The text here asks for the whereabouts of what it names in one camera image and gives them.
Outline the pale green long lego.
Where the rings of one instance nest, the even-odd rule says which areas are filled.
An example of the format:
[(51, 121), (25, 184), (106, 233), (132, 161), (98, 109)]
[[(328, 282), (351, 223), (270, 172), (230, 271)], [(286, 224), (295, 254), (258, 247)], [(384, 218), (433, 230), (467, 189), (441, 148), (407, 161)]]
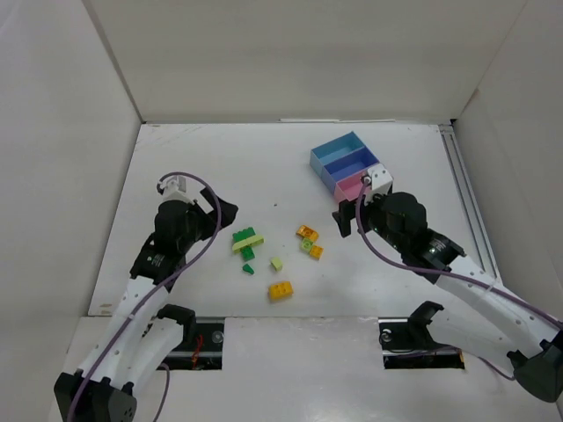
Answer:
[(255, 247), (261, 245), (265, 242), (265, 239), (262, 235), (254, 235), (247, 237), (244, 240), (238, 241), (232, 245), (232, 252), (239, 253), (246, 247)]

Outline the dark green lego brick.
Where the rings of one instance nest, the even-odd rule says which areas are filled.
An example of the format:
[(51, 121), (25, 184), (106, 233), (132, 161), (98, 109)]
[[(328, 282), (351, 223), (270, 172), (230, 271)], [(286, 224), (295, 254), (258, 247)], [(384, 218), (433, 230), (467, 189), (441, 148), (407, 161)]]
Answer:
[(256, 232), (253, 227), (242, 229), (232, 235), (232, 251), (235, 254), (240, 254), (244, 262), (255, 258), (252, 247), (248, 243), (248, 239), (255, 235)]

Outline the lime green lego brick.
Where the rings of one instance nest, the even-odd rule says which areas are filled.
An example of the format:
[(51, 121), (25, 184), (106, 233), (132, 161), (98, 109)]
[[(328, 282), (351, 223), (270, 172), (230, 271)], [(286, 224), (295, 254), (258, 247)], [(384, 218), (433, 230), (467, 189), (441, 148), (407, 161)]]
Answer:
[(300, 244), (300, 249), (305, 253), (310, 253), (313, 246), (313, 241), (311, 241), (309, 238), (303, 238)]

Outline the pale green small lego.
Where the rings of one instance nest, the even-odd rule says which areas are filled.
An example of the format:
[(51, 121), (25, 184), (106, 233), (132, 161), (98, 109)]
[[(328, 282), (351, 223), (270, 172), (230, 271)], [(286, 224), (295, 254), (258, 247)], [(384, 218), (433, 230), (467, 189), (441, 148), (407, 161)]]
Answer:
[(275, 269), (276, 272), (280, 271), (283, 267), (282, 261), (277, 257), (272, 258), (270, 260), (270, 263), (271, 263), (272, 267)]

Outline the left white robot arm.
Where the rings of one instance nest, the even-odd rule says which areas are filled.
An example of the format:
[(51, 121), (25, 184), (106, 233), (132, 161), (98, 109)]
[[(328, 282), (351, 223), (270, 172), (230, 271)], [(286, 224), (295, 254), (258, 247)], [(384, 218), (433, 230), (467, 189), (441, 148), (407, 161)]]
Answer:
[(103, 336), (74, 373), (58, 376), (54, 393), (65, 421), (131, 421), (137, 394), (166, 356), (195, 330), (192, 310), (169, 303), (176, 279), (190, 265), (186, 254), (211, 244), (231, 225), (238, 207), (209, 189), (205, 212), (175, 185), (159, 188), (163, 200), (153, 232), (144, 242), (125, 292)]

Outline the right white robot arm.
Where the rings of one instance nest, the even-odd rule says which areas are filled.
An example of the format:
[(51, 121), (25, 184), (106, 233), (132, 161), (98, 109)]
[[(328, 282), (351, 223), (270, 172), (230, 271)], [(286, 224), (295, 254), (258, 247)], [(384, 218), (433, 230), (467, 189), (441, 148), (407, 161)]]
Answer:
[(535, 398), (556, 402), (562, 394), (562, 323), (514, 295), (483, 271), (461, 246), (429, 228), (427, 212), (410, 193), (359, 194), (333, 212), (341, 236), (355, 222), (361, 237), (373, 231), (395, 249), (392, 266), (420, 275), (454, 295), (497, 329), (457, 327), (438, 303), (424, 302), (407, 319), (417, 347), (453, 346), (495, 362)]

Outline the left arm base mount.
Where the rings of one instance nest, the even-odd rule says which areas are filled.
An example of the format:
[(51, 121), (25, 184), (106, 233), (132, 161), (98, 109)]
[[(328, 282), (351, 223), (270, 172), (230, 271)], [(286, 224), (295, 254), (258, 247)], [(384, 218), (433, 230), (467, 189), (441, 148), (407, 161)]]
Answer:
[(192, 318), (181, 343), (168, 353), (164, 363), (170, 370), (221, 370), (224, 328), (224, 319)]

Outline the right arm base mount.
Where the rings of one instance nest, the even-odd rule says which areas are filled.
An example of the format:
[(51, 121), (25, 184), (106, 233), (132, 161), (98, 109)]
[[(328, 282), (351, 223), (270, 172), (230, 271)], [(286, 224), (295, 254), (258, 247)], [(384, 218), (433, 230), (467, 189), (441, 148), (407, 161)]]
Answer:
[(378, 328), (385, 369), (465, 369), (463, 354), (436, 343), (424, 325), (407, 317), (383, 317)]

